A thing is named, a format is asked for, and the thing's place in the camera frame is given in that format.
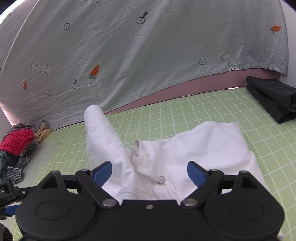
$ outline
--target black and white gingham fabric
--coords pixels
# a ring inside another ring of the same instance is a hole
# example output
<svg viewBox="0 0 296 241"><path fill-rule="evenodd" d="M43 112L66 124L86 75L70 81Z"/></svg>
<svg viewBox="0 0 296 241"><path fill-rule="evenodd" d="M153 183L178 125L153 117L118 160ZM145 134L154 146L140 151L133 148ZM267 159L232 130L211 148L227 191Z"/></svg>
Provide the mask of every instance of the black and white gingham fabric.
<svg viewBox="0 0 296 241"><path fill-rule="evenodd" d="M7 179L12 181L13 184L22 180L22 171L31 161L32 151L36 148L38 142L36 138L21 152L18 162L14 167L7 167Z"/></svg>

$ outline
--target pile of clothes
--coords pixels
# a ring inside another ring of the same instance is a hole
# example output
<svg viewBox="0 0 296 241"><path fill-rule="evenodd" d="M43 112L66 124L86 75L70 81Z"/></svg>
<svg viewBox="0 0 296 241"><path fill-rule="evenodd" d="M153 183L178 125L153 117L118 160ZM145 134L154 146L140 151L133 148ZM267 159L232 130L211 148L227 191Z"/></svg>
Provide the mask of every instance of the pile of clothes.
<svg viewBox="0 0 296 241"><path fill-rule="evenodd" d="M49 134L50 129L45 121L38 131L33 125L20 123L13 126L0 143L0 182L20 182L33 150Z"/></svg>
<svg viewBox="0 0 296 241"><path fill-rule="evenodd" d="M247 90L278 123L296 118L296 88L278 80L247 77Z"/></svg>

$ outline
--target pink panel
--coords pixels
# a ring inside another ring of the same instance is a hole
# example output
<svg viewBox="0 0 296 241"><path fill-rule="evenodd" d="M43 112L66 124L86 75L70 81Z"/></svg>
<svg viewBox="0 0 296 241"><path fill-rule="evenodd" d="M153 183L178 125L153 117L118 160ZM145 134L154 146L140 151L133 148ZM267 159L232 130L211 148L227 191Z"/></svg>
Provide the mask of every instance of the pink panel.
<svg viewBox="0 0 296 241"><path fill-rule="evenodd" d="M108 112L108 114L119 113L144 105L154 104L161 101L180 98L187 95L195 95L204 92L223 90L239 86L246 86L246 77L254 76L262 79L279 79L280 73L269 69L242 69L232 70L220 74L212 74L198 79L178 84L156 93L138 99L125 106Z"/></svg>

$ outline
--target gray sheet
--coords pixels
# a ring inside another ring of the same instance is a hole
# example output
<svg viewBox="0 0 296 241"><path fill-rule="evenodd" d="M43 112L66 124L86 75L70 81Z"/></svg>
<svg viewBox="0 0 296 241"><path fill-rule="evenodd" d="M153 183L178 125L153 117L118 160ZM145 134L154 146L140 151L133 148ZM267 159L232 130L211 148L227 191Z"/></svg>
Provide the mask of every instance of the gray sheet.
<svg viewBox="0 0 296 241"><path fill-rule="evenodd" d="M13 124L54 130L91 104L107 112L210 74L287 73L279 0L25 0L3 14L0 106Z"/></svg>

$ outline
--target white wall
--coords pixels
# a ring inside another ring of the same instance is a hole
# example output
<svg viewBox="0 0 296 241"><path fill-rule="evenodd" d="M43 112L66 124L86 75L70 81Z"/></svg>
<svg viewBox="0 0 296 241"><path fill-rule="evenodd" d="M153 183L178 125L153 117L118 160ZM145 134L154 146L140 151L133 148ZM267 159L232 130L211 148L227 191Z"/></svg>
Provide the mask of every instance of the white wall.
<svg viewBox="0 0 296 241"><path fill-rule="evenodd" d="M296 11L285 1L281 0L283 8L289 45L288 75L281 75L280 81L296 88Z"/></svg>
<svg viewBox="0 0 296 241"><path fill-rule="evenodd" d="M3 110L0 108L0 142L4 135L12 128Z"/></svg>

